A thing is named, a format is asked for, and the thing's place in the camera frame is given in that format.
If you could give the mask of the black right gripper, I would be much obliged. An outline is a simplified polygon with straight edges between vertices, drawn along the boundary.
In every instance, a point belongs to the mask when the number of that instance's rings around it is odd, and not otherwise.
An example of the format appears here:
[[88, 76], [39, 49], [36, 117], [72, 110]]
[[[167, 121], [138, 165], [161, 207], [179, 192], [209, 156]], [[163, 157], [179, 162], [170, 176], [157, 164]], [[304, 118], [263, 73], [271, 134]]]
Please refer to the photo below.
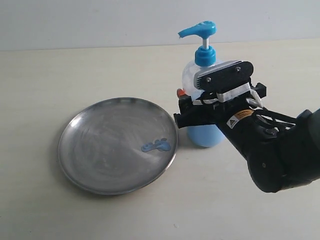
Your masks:
[[226, 102], [219, 102], [215, 93], [202, 91], [197, 100], [178, 88], [179, 113], [174, 114], [178, 128], [215, 124], [219, 129], [259, 129], [253, 120], [256, 108], [267, 96], [267, 87], [262, 83], [250, 84], [250, 91]]

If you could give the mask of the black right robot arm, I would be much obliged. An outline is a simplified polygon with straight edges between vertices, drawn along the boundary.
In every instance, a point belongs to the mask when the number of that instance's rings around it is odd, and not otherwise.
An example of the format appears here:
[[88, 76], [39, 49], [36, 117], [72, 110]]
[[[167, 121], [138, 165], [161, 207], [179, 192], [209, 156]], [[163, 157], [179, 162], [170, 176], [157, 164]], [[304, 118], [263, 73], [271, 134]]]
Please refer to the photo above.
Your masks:
[[220, 102], [216, 93], [197, 100], [177, 91], [178, 128], [215, 125], [246, 160], [254, 184], [265, 193], [305, 186], [320, 178], [320, 113], [297, 117], [262, 106], [266, 87], [245, 84], [242, 94]]

